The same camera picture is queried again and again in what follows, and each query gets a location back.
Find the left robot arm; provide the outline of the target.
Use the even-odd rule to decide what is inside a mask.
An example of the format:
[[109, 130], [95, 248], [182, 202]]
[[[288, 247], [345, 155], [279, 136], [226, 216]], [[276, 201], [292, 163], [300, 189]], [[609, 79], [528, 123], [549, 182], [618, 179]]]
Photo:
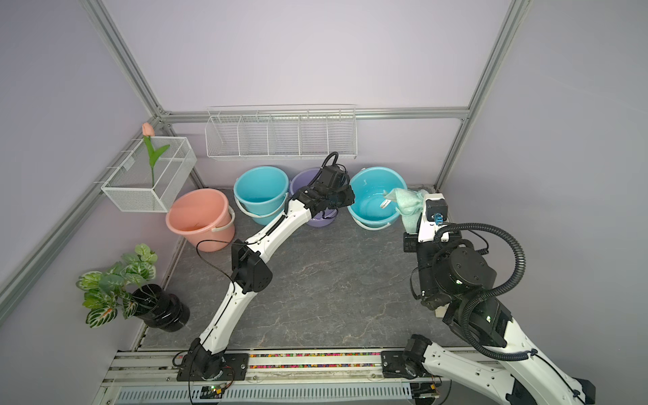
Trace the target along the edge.
[[280, 246], [312, 217], [354, 203], [351, 177], [339, 163], [322, 165], [305, 187], [289, 194], [279, 216], [246, 241], [231, 243], [228, 291], [209, 325], [194, 339], [180, 365], [187, 379], [214, 380], [226, 368], [224, 351], [236, 325], [258, 293], [273, 279], [268, 263]]

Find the purple plastic bucket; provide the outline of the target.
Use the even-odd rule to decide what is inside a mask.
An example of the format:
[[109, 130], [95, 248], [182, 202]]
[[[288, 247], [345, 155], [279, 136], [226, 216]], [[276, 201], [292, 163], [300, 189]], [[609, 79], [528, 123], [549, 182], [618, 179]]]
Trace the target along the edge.
[[[302, 187], [306, 187], [317, 175], [319, 168], [311, 168], [298, 173], [290, 182], [290, 194], [295, 195]], [[338, 212], [336, 210], [326, 210], [324, 213], [317, 214], [311, 218], [307, 225], [312, 228], [323, 228], [332, 224], [336, 219]]]

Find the light green microfiber cloth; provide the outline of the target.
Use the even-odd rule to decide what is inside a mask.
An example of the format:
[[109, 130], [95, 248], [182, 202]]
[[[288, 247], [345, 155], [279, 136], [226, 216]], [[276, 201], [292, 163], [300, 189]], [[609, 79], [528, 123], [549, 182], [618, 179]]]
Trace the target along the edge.
[[425, 189], [418, 191], [394, 188], [391, 192], [384, 194], [386, 201], [396, 204], [396, 211], [400, 214], [405, 231], [408, 234], [418, 232], [418, 222], [425, 207], [425, 195], [428, 192]]

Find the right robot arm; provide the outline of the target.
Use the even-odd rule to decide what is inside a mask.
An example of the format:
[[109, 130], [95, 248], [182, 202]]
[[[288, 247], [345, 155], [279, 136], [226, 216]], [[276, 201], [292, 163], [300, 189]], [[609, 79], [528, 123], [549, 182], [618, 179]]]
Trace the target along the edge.
[[[486, 232], [504, 241], [514, 256], [513, 273], [497, 285], [496, 271], [465, 232]], [[443, 322], [479, 354], [497, 361], [509, 375], [484, 384], [486, 395], [504, 404], [594, 404], [591, 381], [560, 371], [524, 335], [499, 296], [513, 290], [526, 271], [520, 242], [503, 229], [480, 223], [446, 224], [427, 241], [404, 233], [403, 250], [417, 255], [420, 291], [413, 298], [434, 311], [445, 307]]]

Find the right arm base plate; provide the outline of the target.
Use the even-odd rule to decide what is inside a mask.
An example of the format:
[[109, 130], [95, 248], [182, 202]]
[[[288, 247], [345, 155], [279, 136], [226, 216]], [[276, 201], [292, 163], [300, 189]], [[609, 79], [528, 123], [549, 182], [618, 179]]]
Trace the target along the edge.
[[442, 379], [442, 376], [429, 373], [422, 364], [408, 358], [402, 350], [381, 351], [381, 374], [383, 377], [391, 379]]

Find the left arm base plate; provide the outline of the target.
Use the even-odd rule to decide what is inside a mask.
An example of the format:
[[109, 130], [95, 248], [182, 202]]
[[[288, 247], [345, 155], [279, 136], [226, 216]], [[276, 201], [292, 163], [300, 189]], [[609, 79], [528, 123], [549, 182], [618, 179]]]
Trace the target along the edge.
[[184, 351], [173, 358], [172, 364], [178, 369], [177, 381], [243, 381], [249, 360], [249, 354], [224, 353], [200, 363]]

